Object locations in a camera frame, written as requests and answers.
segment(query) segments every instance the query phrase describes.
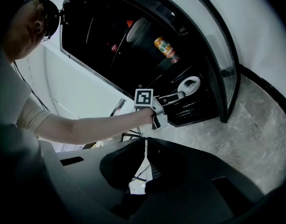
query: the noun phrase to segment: white wall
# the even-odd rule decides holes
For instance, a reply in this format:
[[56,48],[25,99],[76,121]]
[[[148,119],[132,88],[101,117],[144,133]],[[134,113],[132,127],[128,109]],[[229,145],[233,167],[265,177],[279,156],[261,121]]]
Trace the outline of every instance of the white wall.
[[210,0],[234,39],[240,63],[286,97],[286,28],[266,0]]
[[16,63],[19,71],[35,94],[53,113],[58,114],[51,99],[49,85],[46,79],[44,52],[45,47],[40,45],[30,55],[24,59],[17,60]]
[[87,70],[72,66],[49,49],[46,71],[52,98],[77,117],[110,116],[121,99],[121,95],[92,79]]

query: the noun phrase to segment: man's hand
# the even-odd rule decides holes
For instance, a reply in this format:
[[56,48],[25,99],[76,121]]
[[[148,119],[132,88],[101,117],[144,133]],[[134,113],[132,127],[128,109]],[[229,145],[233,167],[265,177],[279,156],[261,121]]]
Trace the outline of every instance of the man's hand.
[[73,120],[51,115],[41,123],[35,134],[59,143],[88,144],[152,124],[154,115],[155,112],[151,108],[106,118]]
[[142,120],[144,120],[145,124],[152,124],[153,123],[153,116],[155,112],[151,108],[144,108],[138,112],[141,112]]

